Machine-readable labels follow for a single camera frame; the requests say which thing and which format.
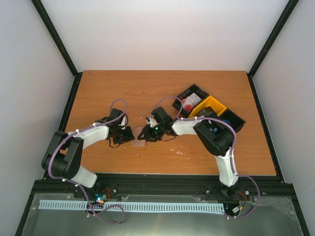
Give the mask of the white card stack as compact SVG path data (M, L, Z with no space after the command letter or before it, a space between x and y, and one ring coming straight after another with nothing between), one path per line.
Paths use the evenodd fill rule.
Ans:
M189 113L193 109L193 107L200 101L201 98L197 94L192 93L182 100L183 109Z

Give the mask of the dark card stack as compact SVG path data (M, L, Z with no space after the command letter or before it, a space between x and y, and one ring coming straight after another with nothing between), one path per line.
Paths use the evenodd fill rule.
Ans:
M205 107L203 109L201 109L195 116L196 117L202 117L202 116L206 116L209 113L213 113L214 110L209 106L209 107Z

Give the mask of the blue card stack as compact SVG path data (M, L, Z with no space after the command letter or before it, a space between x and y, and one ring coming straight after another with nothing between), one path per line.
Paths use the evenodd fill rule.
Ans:
M223 121L224 121L225 123L227 123L227 124L231 125L231 123L230 123L230 121L229 121L229 120L224 119Z

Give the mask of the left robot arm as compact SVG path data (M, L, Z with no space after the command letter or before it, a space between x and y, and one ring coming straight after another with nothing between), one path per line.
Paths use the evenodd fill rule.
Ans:
M134 140L125 112L112 108L108 117L99 119L86 128L68 133L55 132L41 166L51 178L70 180L82 185L90 197L97 198L102 194L102 185L96 181L95 173L81 165L81 159L85 148L104 140L115 147Z

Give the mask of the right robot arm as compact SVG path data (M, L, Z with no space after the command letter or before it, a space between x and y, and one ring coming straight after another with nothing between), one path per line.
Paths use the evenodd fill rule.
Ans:
M211 107L201 109L193 118L172 118L162 107L154 109L146 117L138 140L161 141L164 135L176 138L196 135L216 159L219 180L227 189L236 187L239 180L234 162L236 132L232 126L219 118Z

